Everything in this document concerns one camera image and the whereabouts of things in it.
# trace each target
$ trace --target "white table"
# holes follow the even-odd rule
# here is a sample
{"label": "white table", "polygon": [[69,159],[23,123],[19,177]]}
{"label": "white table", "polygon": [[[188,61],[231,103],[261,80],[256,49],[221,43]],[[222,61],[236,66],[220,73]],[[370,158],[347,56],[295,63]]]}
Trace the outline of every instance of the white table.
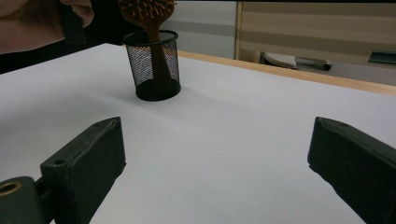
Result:
{"label": "white table", "polygon": [[127,166],[92,223],[362,223],[306,161],[315,117],[396,147],[396,97],[179,57],[179,95],[144,102],[124,47],[0,76],[0,177],[122,120]]}

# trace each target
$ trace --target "pen holder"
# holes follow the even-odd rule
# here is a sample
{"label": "pen holder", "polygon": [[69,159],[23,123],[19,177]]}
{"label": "pen holder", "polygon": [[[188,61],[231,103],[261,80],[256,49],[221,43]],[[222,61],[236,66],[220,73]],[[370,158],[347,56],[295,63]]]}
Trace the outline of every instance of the pen holder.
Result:
{"label": "pen holder", "polygon": [[123,38],[139,99],[161,101],[180,92],[177,38],[176,32],[166,30],[160,31],[161,42],[156,43],[149,43],[146,31]]}

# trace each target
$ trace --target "wooden table edge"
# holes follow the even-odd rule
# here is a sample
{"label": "wooden table edge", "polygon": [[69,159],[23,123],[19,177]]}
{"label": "wooden table edge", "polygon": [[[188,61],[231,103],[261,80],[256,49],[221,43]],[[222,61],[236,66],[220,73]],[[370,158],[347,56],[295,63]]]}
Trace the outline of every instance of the wooden table edge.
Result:
{"label": "wooden table edge", "polygon": [[182,50],[178,51],[178,56],[209,62],[209,63],[219,63],[219,64],[245,68],[263,73],[274,74],[282,77],[292,77],[301,80],[345,87],[354,90],[371,91],[371,92],[382,93],[387,95],[396,95],[396,86],[390,86],[385,84],[360,81],[360,80],[344,78],[344,77],[332,77],[322,74],[309,73],[309,72],[275,67],[275,66],[259,64],[259,63],[248,63],[243,61],[237,61],[234,59],[220,58],[216,56],[204,55],[199,53],[191,53]]}

